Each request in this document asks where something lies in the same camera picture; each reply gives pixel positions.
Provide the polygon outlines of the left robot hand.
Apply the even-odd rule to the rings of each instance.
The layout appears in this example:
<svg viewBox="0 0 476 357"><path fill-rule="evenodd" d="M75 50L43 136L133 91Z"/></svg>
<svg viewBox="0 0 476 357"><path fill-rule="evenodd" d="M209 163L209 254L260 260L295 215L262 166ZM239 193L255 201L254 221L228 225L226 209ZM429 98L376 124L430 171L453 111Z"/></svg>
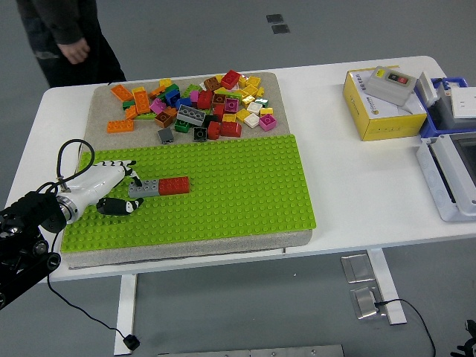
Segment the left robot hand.
<svg viewBox="0 0 476 357"><path fill-rule="evenodd" d="M66 222L76 222L89 205L96 205L103 197L129 176L141 186L132 166L136 161L100 161L68 183L68 189L57 196Z"/></svg>

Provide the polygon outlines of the person's right hand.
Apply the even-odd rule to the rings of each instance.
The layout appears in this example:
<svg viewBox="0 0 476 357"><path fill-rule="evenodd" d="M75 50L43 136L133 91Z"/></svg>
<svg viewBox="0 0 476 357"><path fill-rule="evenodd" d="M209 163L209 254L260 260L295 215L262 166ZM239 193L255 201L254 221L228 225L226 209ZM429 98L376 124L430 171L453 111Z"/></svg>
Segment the person's right hand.
<svg viewBox="0 0 476 357"><path fill-rule="evenodd" d="M71 44L57 44L62 55L72 64L85 62L89 56L90 47L85 38Z"/></svg>

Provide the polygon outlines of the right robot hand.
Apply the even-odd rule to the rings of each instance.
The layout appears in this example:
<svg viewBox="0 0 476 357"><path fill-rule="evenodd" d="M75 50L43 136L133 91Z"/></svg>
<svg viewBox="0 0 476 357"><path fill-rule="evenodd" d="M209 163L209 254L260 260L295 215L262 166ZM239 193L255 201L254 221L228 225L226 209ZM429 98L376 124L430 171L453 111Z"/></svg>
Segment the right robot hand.
<svg viewBox="0 0 476 357"><path fill-rule="evenodd" d="M475 357L476 323L474 320L466 321L466 331L470 334L471 338L469 338L463 345L458 345L457 351L451 352L450 356Z"/></svg>

